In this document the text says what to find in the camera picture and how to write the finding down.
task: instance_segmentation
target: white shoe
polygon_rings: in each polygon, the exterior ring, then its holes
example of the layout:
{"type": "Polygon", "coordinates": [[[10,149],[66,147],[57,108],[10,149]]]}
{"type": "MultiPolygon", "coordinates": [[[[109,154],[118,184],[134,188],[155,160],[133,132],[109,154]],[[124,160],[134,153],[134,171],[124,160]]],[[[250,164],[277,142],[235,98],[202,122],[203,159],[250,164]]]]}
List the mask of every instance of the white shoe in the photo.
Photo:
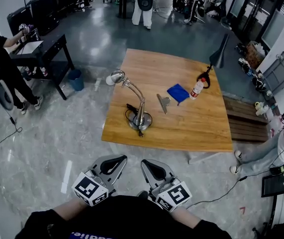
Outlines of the white shoe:
{"type": "Polygon", "coordinates": [[[191,26],[191,21],[189,19],[184,20],[184,24],[190,25],[191,26]]]}
{"type": "Polygon", "coordinates": [[[231,166],[229,170],[232,174],[238,174],[238,173],[241,172],[241,167],[240,166],[231,166]]]}
{"type": "Polygon", "coordinates": [[[43,102],[43,96],[39,96],[37,97],[38,103],[34,106],[34,108],[37,110],[39,110],[41,108],[41,104],[43,102]]]}
{"type": "Polygon", "coordinates": [[[235,157],[240,162],[240,164],[242,164],[242,153],[241,153],[241,151],[236,150],[235,151],[235,157]]]}
{"type": "Polygon", "coordinates": [[[21,114],[24,115],[27,112],[27,108],[26,108],[26,103],[23,102],[23,107],[21,109],[19,109],[21,111],[21,114]]]}

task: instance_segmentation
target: blue trash bin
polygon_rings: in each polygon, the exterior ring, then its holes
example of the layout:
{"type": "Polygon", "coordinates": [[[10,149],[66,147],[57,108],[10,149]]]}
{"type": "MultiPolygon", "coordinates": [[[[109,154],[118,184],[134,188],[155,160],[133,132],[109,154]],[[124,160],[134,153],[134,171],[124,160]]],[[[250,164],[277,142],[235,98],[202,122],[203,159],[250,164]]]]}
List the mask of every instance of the blue trash bin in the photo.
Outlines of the blue trash bin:
{"type": "Polygon", "coordinates": [[[75,91],[81,91],[84,88],[83,76],[80,70],[72,70],[68,74],[68,80],[75,91]]]}

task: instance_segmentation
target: gray tile floor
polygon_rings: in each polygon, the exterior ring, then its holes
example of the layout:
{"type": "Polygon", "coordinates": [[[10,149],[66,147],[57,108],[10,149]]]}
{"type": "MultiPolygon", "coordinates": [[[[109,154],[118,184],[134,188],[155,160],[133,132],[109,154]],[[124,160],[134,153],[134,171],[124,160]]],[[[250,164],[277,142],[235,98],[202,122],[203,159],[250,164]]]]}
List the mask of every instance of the gray tile floor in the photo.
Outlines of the gray tile floor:
{"type": "MultiPolygon", "coordinates": [[[[115,185],[119,194],[136,195],[141,190],[148,190],[140,161],[152,158],[168,164],[185,180],[192,192],[193,203],[223,195],[237,180],[229,173],[229,166],[236,164],[232,153],[220,153],[188,165],[188,153],[183,151],[101,141],[113,87],[102,81],[95,91],[95,79],[105,79],[118,67],[128,47],[207,62],[207,51],[214,49],[215,43],[221,41],[222,34],[227,30],[211,19],[207,19],[206,25],[196,23],[192,27],[184,26],[179,23],[180,16],[172,13],[169,20],[154,15],[153,28],[147,32],[142,26],[132,26],[130,20],[117,19],[114,4],[103,5],[95,0],[93,5],[95,8],[91,11],[70,15],[55,30],[55,33],[66,33],[71,57],[85,75],[85,89],[75,93],[64,81],[61,86],[68,97],[64,101],[50,83],[34,83],[34,92],[44,94],[45,102],[37,112],[29,107],[24,116],[17,110],[12,112],[23,131],[0,144],[0,197],[25,221],[31,212],[52,208],[71,198],[70,185],[79,172],[99,156],[113,153],[128,156],[127,166],[115,185]],[[64,181],[68,162],[72,162],[71,174],[64,181]],[[63,183],[68,184],[66,193],[61,192],[63,183]]],[[[223,70],[236,70],[240,74],[240,68],[235,69],[236,63],[229,60],[235,56],[233,45],[236,42],[237,39],[231,34],[232,45],[227,48],[227,66],[223,70]]],[[[228,86],[227,81],[232,82],[231,79],[220,81],[224,90],[228,86]]],[[[0,107],[0,140],[13,130],[8,115],[0,107]]],[[[253,147],[251,144],[234,143],[234,149],[240,148],[244,152],[253,147]]],[[[251,229],[261,227],[269,219],[272,206],[271,198],[260,198],[261,178],[248,178],[238,183],[223,199],[199,204],[191,211],[203,219],[216,222],[235,239],[252,238],[251,229]]]]}

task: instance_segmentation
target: glass door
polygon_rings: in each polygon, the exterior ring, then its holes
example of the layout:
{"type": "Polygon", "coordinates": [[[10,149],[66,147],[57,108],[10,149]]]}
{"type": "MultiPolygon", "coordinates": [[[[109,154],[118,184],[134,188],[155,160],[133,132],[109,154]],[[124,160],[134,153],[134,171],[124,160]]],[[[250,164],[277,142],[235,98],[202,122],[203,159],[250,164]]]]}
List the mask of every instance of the glass door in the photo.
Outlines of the glass door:
{"type": "Polygon", "coordinates": [[[257,40],[275,2],[276,0],[248,0],[236,31],[244,44],[257,40]]]}

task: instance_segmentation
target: wire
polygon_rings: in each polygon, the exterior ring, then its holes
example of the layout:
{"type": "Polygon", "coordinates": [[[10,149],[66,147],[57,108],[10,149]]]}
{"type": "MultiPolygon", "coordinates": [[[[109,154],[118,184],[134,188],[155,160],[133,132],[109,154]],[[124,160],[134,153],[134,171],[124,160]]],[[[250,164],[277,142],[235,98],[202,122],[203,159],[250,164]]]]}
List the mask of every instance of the wire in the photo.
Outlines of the wire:
{"type": "Polygon", "coordinates": [[[14,125],[15,128],[15,132],[13,132],[12,134],[8,135],[6,138],[4,138],[3,140],[0,141],[0,144],[5,141],[6,139],[8,139],[9,137],[13,136],[15,133],[21,133],[22,132],[22,127],[17,128],[16,124],[13,120],[13,118],[10,116],[10,121],[11,123],[14,125]]]}
{"type": "MultiPolygon", "coordinates": [[[[277,159],[278,157],[280,157],[280,155],[281,155],[283,152],[284,152],[284,150],[281,151],[281,153],[275,158],[275,160],[271,163],[271,165],[269,166],[269,168],[273,165],[273,163],[276,161],[276,159],[277,159]]],[[[258,175],[260,175],[260,174],[267,173],[267,172],[269,172],[269,171],[270,171],[270,170],[267,170],[267,171],[264,171],[264,172],[261,172],[261,173],[258,173],[258,174],[253,174],[253,175],[244,176],[244,177],[242,177],[241,179],[239,179],[238,181],[236,181],[236,183],[232,186],[232,188],[231,188],[230,190],[228,190],[228,192],[227,192],[226,194],[222,195],[221,197],[219,197],[219,198],[217,198],[217,199],[214,199],[214,200],[211,200],[211,201],[200,201],[200,202],[197,202],[197,203],[195,203],[195,204],[192,204],[192,205],[188,206],[188,207],[187,207],[187,210],[188,210],[190,207],[193,207],[193,206],[198,205],[198,204],[200,204],[200,203],[212,203],[212,202],[215,202],[215,201],[217,201],[217,200],[219,200],[219,199],[222,199],[223,197],[227,196],[230,191],[233,190],[233,188],[237,185],[238,182],[243,181],[243,180],[247,179],[248,177],[258,176],[258,175]]]]}

